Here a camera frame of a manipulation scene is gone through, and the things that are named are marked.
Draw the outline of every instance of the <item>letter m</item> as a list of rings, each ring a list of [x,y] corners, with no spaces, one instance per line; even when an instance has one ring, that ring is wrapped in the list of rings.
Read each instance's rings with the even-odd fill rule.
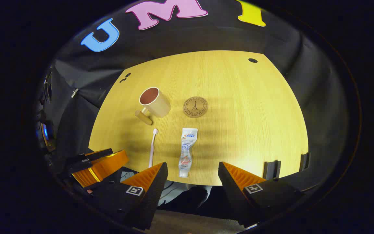
[[[202,9],[197,0],[167,0],[165,3],[143,2],[126,10],[126,13],[132,12],[140,23],[138,29],[144,30],[154,27],[159,22],[156,19],[152,19],[150,15],[169,21],[175,6],[177,6],[179,11],[177,14],[178,18],[194,18],[208,15],[208,12]]]

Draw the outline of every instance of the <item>toothpaste cap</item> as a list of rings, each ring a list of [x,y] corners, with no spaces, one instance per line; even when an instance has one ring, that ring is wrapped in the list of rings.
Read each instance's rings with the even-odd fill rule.
[[[188,177],[188,171],[187,170],[180,170],[179,176],[187,178]]]

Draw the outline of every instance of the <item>person's leg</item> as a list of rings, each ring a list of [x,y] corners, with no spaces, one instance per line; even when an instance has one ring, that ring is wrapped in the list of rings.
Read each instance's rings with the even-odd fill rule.
[[[169,203],[163,203],[157,209],[194,214],[206,197],[207,191],[204,188],[192,187],[183,191]]]
[[[222,186],[213,186],[207,200],[197,209],[195,215],[219,219],[234,219],[232,208]]]

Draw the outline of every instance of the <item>wooden coaster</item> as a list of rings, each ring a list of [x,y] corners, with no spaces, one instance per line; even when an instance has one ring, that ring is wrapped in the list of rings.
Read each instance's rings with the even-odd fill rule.
[[[191,97],[184,102],[184,114],[190,118],[198,118],[204,115],[209,108],[206,99],[202,97]]]

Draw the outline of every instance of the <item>white mug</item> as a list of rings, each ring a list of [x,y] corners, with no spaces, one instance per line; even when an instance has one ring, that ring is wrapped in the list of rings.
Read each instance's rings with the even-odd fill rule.
[[[168,98],[157,87],[150,87],[139,96],[139,103],[144,107],[142,111],[136,111],[135,115],[151,125],[152,121],[146,119],[147,110],[156,117],[164,117],[169,113],[171,106]]]

